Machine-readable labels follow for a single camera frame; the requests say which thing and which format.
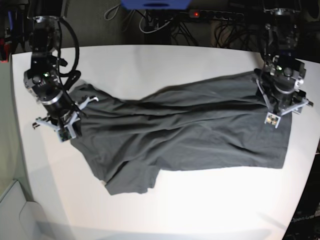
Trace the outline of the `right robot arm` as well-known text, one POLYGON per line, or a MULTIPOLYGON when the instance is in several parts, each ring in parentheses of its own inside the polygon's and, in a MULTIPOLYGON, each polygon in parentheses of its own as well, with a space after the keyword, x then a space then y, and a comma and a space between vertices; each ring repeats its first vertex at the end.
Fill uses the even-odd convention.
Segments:
POLYGON ((33 128, 47 126, 52 128, 61 142, 75 139, 80 135, 76 122, 80 120, 80 106, 68 94, 72 85, 80 78, 77 70, 80 46, 76 34, 66 21, 69 1, 32 0, 27 19, 32 21, 33 29, 29 36, 31 47, 30 68, 24 72, 23 83, 35 100, 47 111, 44 118, 38 117, 33 128), (72 68, 61 73, 67 66, 61 57, 62 29, 70 33, 75 49, 72 68))

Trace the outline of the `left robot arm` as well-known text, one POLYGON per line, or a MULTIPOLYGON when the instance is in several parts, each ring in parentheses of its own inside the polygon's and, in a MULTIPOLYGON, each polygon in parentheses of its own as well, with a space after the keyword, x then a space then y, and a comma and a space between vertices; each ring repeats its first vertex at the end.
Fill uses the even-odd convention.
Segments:
POLYGON ((264 0, 262 6, 266 17, 263 67, 254 70, 256 84, 269 114, 282 117, 300 111, 309 103, 305 92, 300 92, 306 75, 305 64, 295 57, 302 7, 298 0, 264 0))

